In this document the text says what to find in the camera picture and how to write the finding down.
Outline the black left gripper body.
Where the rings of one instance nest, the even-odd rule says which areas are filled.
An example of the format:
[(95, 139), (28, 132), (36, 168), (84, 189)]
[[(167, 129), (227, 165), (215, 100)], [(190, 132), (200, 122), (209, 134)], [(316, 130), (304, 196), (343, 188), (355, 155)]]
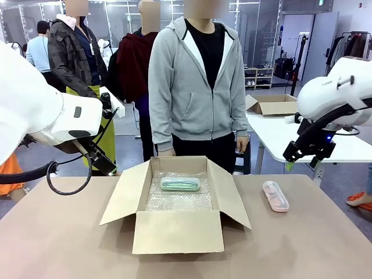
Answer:
[(84, 164), (100, 164), (102, 161), (102, 152), (96, 143), (90, 138), (78, 138), (74, 140), (74, 146), (82, 154)]

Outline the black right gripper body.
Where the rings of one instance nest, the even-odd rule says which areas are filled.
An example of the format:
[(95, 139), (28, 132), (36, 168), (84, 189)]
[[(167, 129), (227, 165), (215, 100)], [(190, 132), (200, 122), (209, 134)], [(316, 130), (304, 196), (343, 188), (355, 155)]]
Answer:
[(314, 155), (317, 159), (329, 158), (336, 143), (332, 140), (335, 131), (318, 130), (305, 137), (302, 145), (304, 155)]

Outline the person's left hand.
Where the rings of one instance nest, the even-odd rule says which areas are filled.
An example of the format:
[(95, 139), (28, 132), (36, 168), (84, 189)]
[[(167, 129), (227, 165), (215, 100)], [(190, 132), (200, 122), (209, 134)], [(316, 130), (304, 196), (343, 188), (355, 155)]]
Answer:
[(248, 135), (246, 135), (246, 136), (237, 136), (236, 137), (236, 140), (237, 140), (236, 150), (239, 153), (244, 153), (246, 151), (246, 148), (247, 148), (248, 143), (249, 143), (249, 136)]

